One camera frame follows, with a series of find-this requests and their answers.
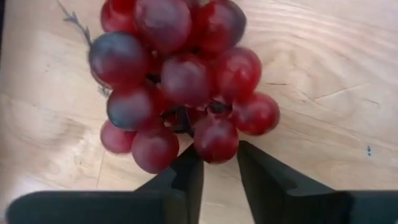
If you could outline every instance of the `grape cluster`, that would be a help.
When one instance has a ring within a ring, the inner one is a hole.
[[[149,173],[178,156],[178,133],[219,164],[238,150],[238,130],[262,135],[279,122],[278,104],[256,92],[261,61],[237,47],[246,16],[230,0],[107,0],[105,33],[90,43],[93,78],[111,90],[104,147],[132,154]]]

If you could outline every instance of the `wooden surface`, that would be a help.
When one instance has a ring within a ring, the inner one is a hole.
[[[238,0],[241,42],[282,120],[257,147],[335,189],[398,189],[398,2]],[[93,37],[100,0],[64,0]],[[104,152],[105,99],[55,0],[8,0],[0,72],[0,213],[45,189],[133,190],[152,176]],[[186,147],[191,140],[181,136]],[[201,223],[252,223],[236,160],[206,166]]]

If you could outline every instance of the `light wood board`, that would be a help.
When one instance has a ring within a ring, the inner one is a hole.
[[[335,189],[398,189],[398,2],[237,0],[241,42],[260,56],[258,90],[279,127],[247,139]],[[63,0],[92,37],[99,0]],[[0,213],[46,189],[134,190],[152,176],[104,152],[105,99],[87,46],[55,0],[8,0],[0,71]],[[181,145],[191,140],[181,136]],[[201,223],[252,223],[236,160],[205,167]]]

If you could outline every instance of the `black plastic part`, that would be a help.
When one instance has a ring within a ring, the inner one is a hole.
[[[257,224],[398,223],[397,191],[335,191],[248,142],[238,162]]]
[[[203,162],[189,147],[171,167],[134,192],[37,192],[7,209],[9,224],[197,224]]]

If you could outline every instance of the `wooden table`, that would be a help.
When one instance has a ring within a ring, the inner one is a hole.
[[[241,44],[279,127],[248,139],[335,189],[398,189],[398,2],[237,0]],[[102,1],[63,0],[93,37]],[[0,73],[0,212],[45,189],[134,190],[152,176],[104,152],[106,119],[76,27],[55,0],[9,0]],[[182,147],[192,141],[181,136]],[[236,160],[205,167],[201,223],[252,223]]]

